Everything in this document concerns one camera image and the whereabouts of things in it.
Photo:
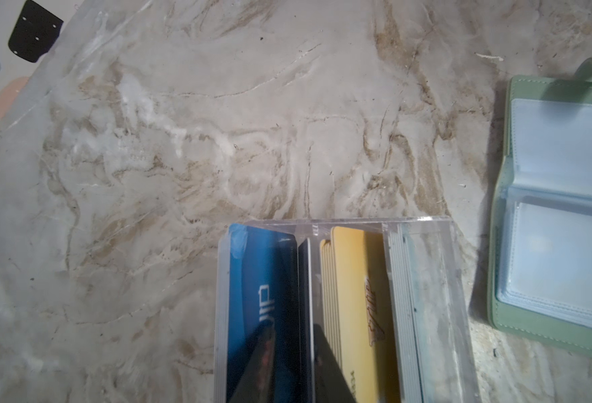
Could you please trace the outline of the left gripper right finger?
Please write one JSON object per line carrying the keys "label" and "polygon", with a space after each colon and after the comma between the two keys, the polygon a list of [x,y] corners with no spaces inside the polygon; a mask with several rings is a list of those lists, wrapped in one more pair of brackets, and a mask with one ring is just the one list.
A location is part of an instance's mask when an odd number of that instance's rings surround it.
{"label": "left gripper right finger", "polygon": [[356,403],[319,324],[314,325],[314,399],[319,403]]}

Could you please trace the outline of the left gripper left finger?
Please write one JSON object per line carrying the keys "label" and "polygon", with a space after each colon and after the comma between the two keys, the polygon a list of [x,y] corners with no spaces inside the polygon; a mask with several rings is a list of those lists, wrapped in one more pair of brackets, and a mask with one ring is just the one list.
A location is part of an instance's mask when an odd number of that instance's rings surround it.
{"label": "left gripper left finger", "polygon": [[257,332],[254,350],[228,402],[273,402],[275,350],[274,327],[263,326]]}

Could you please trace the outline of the green card holder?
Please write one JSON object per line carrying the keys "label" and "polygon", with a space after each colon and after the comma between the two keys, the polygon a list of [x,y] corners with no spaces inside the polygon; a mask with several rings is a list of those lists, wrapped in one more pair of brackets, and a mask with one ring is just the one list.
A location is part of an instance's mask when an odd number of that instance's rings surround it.
{"label": "green card holder", "polygon": [[488,304],[500,331],[592,357],[592,58],[509,81]]}

